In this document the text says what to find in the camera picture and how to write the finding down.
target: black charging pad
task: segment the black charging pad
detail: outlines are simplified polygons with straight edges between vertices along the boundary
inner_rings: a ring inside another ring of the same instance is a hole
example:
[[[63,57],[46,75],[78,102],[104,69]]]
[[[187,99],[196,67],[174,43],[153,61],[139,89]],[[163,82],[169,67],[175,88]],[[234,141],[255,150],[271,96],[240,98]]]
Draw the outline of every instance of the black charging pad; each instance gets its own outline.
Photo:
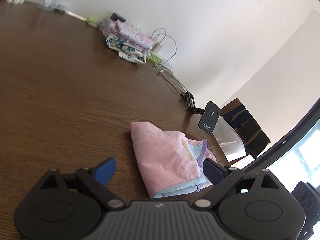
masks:
[[[198,123],[201,130],[212,133],[220,116],[221,109],[215,103],[209,101],[204,109],[204,114]]]

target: brown tabletop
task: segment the brown tabletop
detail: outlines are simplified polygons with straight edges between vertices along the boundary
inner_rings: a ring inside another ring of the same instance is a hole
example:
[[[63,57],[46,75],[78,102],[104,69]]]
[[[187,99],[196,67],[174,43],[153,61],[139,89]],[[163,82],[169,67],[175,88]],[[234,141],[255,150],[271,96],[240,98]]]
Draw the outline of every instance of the brown tabletop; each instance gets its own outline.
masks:
[[[199,118],[150,62],[119,59],[85,22],[34,5],[0,5],[0,239],[18,239],[13,212],[49,168],[70,173],[112,156],[117,170],[108,189],[127,203],[148,199],[132,147],[134,121],[207,138],[226,165]],[[209,188],[166,199],[193,202]]]

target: white wall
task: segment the white wall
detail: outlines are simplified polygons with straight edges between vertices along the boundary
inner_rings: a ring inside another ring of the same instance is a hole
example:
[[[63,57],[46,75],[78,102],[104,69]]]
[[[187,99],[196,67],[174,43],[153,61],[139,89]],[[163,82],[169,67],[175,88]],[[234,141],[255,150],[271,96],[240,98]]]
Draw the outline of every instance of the white wall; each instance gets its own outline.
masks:
[[[313,11],[279,51],[231,98],[239,98],[271,147],[320,97],[320,13]]]
[[[225,102],[296,31],[310,0],[60,0],[83,17],[117,12],[151,34],[165,27],[178,45],[174,73],[196,104]],[[160,54],[174,51],[168,39]]]

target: pink cloth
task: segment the pink cloth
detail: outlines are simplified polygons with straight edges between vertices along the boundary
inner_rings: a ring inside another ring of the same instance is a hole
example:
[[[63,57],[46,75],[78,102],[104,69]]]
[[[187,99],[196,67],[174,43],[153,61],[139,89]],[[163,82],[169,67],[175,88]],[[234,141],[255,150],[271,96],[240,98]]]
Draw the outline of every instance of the pink cloth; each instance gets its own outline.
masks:
[[[199,146],[201,141],[187,139],[179,131],[162,131],[149,122],[131,123],[131,137],[139,170],[151,198],[159,191],[203,176],[202,168],[190,156],[188,147],[188,144]],[[209,149],[204,150],[203,159],[216,161]],[[206,182],[200,188],[209,185],[211,183]]]

